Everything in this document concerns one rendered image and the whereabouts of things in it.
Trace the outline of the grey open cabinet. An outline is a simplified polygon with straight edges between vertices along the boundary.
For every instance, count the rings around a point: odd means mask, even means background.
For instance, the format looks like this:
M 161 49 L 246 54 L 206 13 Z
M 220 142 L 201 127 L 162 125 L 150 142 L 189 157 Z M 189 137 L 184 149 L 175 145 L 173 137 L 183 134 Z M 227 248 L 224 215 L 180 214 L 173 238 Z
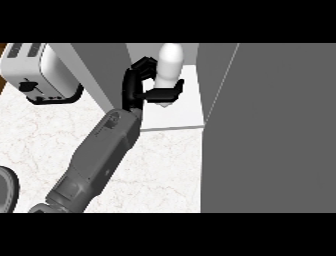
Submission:
M 50 43 L 75 78 L 102 110 L 121 106 L 121 85 L 127 68 L 144 56 L 158 58 L 161 43 Z M 146 103 L 143 131 L 202 128 L 205 126 L 196 72 L 198 43 L 183 43 L 184 79 L 178 100 L 162 107 Z

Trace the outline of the white toaster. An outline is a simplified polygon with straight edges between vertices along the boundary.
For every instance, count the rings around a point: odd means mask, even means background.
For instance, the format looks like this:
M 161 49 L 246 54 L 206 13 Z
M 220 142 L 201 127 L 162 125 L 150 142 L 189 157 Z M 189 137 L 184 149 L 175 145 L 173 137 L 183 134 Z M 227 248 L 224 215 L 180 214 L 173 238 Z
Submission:
M 84 86 L 47 43 L 9 43 L 0 75 L 34 105 L 78 101 Z

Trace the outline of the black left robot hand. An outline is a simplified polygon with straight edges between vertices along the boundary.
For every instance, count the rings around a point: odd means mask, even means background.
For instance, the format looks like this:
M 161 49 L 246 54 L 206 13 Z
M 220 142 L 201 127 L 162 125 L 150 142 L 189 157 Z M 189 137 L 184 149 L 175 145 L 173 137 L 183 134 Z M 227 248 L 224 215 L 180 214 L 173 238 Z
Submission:
M 141 109 L 144 103 L 174 103 L 183 93 L 184 80 L 180 79 L 173 88 L 153 88 L 143 91 L 143 81 L 156 79 L 158 61 L 144 56 L 125 70 L 122 80 L 122 109 Z

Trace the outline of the white water bottle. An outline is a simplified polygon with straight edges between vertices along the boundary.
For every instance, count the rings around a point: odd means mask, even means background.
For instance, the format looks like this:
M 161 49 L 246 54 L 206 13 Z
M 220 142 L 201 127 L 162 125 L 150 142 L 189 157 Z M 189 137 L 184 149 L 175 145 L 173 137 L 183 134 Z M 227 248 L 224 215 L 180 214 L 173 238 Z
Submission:
M 181 74 L 184 53 L 180 43 L 165 43 L 159 50 L 156 78 L 153 88 L 167 89 L 175 86 Z

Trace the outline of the dark grey cabinet door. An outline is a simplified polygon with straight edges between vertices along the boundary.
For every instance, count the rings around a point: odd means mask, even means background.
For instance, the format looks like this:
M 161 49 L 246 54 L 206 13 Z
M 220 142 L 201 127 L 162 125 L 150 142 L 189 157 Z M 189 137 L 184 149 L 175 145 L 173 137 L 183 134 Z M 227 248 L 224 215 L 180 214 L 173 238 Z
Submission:
M 204 130 L 205 212 L 336 212 L 336 44 L 243 44 Z

